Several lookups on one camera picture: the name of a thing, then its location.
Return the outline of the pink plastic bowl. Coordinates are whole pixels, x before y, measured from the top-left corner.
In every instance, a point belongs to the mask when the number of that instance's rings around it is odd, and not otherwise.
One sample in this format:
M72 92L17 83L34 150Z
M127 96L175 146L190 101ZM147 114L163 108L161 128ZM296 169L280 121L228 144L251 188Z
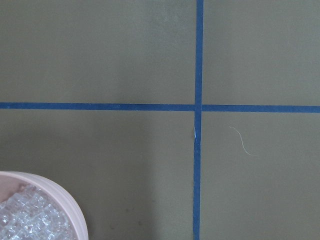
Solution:
M43 190L65 211L78 240L87 240L89 238L84 214L76 200L62 186L46 177L27 172L1 171L0 201L6 201L28 184Z

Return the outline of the pile of clear ice cubes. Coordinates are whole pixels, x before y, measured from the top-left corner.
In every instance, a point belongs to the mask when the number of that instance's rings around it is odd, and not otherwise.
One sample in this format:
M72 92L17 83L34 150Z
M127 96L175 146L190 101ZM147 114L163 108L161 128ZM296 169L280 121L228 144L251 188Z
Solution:
M0 203L2 240L76 240L67 214L42 189L28 184Z

